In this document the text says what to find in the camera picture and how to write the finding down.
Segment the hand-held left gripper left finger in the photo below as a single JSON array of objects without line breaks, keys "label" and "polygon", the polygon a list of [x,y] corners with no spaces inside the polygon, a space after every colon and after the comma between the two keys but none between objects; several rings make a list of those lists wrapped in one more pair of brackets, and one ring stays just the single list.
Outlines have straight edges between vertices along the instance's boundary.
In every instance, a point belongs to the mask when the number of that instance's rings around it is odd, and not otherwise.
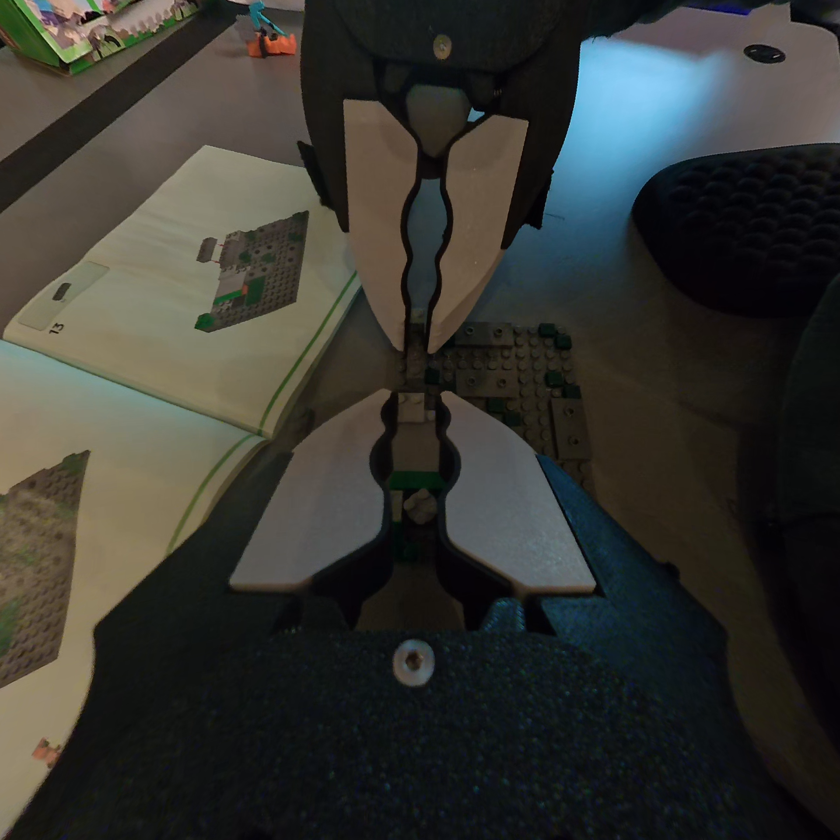
[{"label": "hand-held left gripper left finger", "polygon": [[301,591],[380,534],[385,495],[371,456],[391,396],[365,397],[295,447],[229,579],[234,591]]}]

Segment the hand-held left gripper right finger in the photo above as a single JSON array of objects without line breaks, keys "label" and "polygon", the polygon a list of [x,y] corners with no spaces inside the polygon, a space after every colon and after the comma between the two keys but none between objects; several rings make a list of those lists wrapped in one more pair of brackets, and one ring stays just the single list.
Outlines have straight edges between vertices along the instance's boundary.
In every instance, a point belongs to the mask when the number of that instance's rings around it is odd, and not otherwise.
[{"label": "hand-held left gripper right finger", "polygon": [[590,595],[585,561],[537,453],[503,423],[445,392],[458,475],[444,502],[453,547],[515,595]]}]

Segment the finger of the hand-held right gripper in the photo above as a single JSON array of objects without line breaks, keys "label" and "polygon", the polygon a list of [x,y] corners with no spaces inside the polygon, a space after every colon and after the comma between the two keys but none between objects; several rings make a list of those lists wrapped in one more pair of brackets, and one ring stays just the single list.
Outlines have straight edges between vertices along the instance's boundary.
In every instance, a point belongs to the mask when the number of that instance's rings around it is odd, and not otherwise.
[{"label": "finger of the hand-held right gripper", "polygon": [[349,237],[355,268],[385,336],[404,350],[403,236],[408,199],[418,184],[417,142],[378,101],[343,102]]},{"label": "finger of the hand-held right gripper", "polygon": [[430,353],[466,320],[505,253],[502,239],[528,127],[521,119],[481,119],[448,150],[443,192],[450,229],[437,260]]}]

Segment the grey brick baseplate model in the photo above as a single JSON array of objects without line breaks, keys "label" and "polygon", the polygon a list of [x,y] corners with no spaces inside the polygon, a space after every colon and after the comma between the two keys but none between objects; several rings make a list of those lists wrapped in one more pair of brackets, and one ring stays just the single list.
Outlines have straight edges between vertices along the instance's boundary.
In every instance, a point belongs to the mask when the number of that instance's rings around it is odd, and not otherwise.
[{"label": "grey brick baseplate model", "polygon": [[442,397],[459,396],[528,443],[551,488],[550,472],[557,468],[571,467],[579,480],[591,456],[569,336],[552,324],[468,322],[442,349],[424,353],[420,332],[413,325],[406,356],[395,363],[397,430],[389,487],[396,527],[406,541],[400,554],[412,557],[413,543],[421,543],[452,592],[482,585],[491,593],[515,595],[510,583],[457,551],[446,535],[444,503],[459,466],[445,434]]}]

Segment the cyan brick figure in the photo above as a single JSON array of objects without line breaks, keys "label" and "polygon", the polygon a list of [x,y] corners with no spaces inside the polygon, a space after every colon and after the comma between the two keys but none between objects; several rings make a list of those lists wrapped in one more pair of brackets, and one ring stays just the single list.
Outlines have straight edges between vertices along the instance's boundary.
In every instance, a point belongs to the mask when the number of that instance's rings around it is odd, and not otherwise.
[{"label": "cyan brick figure", "polygon": [[265,3],[263,1],[247,1],[248,15],[258,35],[265,37],[287,37],[288,33],[279,28],[265,15]]}]

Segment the brick instruction booklet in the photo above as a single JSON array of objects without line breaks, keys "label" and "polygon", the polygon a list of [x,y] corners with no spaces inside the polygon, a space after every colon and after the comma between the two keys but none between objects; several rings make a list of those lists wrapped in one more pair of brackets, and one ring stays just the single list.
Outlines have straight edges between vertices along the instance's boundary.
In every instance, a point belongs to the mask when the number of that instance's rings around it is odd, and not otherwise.
[{"label": "brick instruction booklet", "polygon": [[5,328],[2,831],[76,724],[93,628],[276,434],[360,288],[302,168],[206,146]]}]

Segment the green cardboard box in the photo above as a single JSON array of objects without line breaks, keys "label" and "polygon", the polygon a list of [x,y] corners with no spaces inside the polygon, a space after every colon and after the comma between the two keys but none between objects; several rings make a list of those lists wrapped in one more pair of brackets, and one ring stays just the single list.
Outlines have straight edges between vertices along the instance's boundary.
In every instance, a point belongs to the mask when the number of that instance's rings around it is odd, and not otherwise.
[{"label": "green cardboard box", "polygon": [[202,1],[2,1],[2,42],[65,76],[196,15]]}]

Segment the person's dark green sweater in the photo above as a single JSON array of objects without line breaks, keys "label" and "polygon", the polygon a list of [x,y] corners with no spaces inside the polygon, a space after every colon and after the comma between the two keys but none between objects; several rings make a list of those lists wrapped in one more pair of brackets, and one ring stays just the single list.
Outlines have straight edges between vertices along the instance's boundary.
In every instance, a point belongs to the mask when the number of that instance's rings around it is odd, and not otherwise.
[{"label": "person's dark green sweater", "polygon": [[749,439],[741,465],[750,551],[770,620],[816,720],[802,768],[778,759],[791,807],[813,831],[838,837],[839,750],[839,279],[801,334],[773,423]]}]

